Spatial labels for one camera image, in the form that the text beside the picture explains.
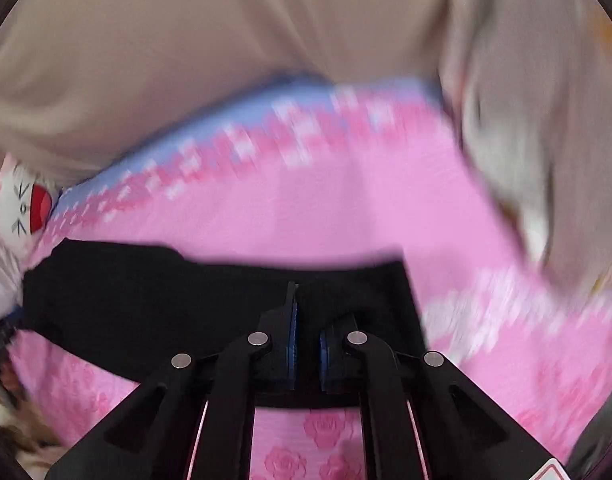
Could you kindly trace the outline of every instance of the pink fabric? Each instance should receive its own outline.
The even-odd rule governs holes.
[[[565,460],[612,389],[612,298],[560,300],[523,267],[447,122],[423,99],[346,90],[336,102],[353,124],[347,142],[326,135],[317,110],[278,108],[269,121],[292,133],[281,148],[229,130],[215,145],[238,142],[249,164],[209,174],[186,145],[169,165],[52,218],[35,262],[65,236],[254,264],[402,254],[431,346]],[[367,110],[380,120],[368,124]],[[134,387],[37,335],[21,333],[12,350],[20,378],[70,444]],[[257,410],[251,477],[362,478],[356,418]]]

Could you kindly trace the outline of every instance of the white label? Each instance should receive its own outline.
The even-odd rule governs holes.
[[[570,480],[570,477],[556,458],[551,458],[530,480]]]

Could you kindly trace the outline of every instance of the brown fabric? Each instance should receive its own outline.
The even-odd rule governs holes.
[[[545,176],[535,190],[520,174],[504,191],[520,208],[522,191],[550,200],[549,275],[566,290],[591,291],[612,266],[610,19],[597,0],[491,0],[470,68],[466,102],[476,98],[486,129],[464,131],[467,149],[476,159],[490,136],[535,138],[551,182]],[[519,145],[496,156],[515,161]],[[522,166],[541,171],[538,161]],[[507,186],[503,171],[487,177],[493,189]]]
[[[436,75],[448,0],[20,0],[0,28],[0,150],[68,185],[276,73]]]

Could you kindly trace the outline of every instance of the metal rivet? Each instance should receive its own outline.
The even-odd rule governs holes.
[[[428,352],[423,356],[423,360],[428,366],[437,368],[443,364],[443,355],[439,352]]]
[[[366,341],[368,341],[368,336],[359,330],[355,332],[350,332],[347,335],[348,343],[352,343],[354,345],[363,345]]]
[[[253,332],[248,336],[248,342],[252,346],[262,346],[268,342],[268,336],[263,332]]]
[[[186,368],[193,360],[188,354],[177,354],[170,360],[170,364],[172,364],[175,368],[181,369]]]

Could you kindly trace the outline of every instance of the black cloth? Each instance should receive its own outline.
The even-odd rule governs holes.
[[[344,314],[396,351],[425,351],[401,261],[361,269],[191,262],[169,248],[64,240],[24,276],[23,326],[122,377],[143,381],[179,352],[220,352],[254,332],[299,284],[298,381],[318,383],[318,334]]]

